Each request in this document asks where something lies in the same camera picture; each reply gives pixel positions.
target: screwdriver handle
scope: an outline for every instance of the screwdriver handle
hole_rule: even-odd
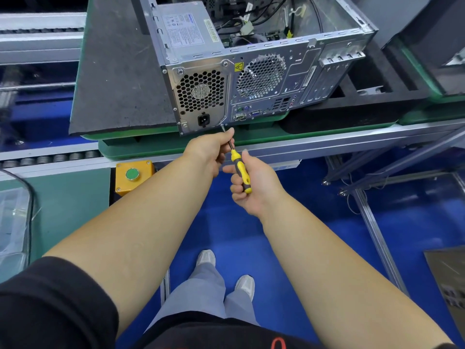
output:
[[[247,194],[251,193],[252,187],[250,186],[250,176],[247,173],[247,169],[244,165],[244,162],[242,161],[242,157],[239,153],[236,152],[235,149],[231,150],[231,160],[236,166],[237,174],[242,178],[242,187],[244,189],[244,192]]]

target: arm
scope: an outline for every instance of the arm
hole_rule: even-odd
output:
[[[119,334],[160,286],[233,134],[191,140],[182,157],[45,254],[77,265],[105,290],[118,309]]]
[[[433,349],[451,343],[413,301],[282,188],[267,164],[243,152],[252,193],[231,177],[232,198],[264,233],[321,341],[329,349]],[[223,171],[235,173],[234,166]]]

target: yellow warning sticker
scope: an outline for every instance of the yellow warning sticker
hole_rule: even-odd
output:
[[[234,72],[239,72],[244,69],[244,63],[243,62],[236,62],[234,64]]]

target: black t-shirt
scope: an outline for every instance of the black t-shirt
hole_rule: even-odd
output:
[[[44,257],[0,284],[0,348],[113,348],[118,312],[84,271]],[[233,318],[189,311],[162,318],[133,346],[311,349],[319,345]],[[457,349],[445,344],[441,349]]]

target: hand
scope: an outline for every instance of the hand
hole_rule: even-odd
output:
[[[225,153],[231,152],[228,141],[234,143],[233,134],[234,129],[230,128],[226,132],[196,137],[188,143],[183,156],[194,158],[217,177],[219,167],[225,162]]]
[[[247,150],[242,152],[242,161],[250,176],[252,193],[244,192],[242,178],[237,174],[235,166],[228,165],[223,168],[223,172],[234,174],[231,176],[232,198],[248,214],[263,220],[265,215],[271,213],[273,207],[277,206],[287,194],[270,165],[252,157]]]

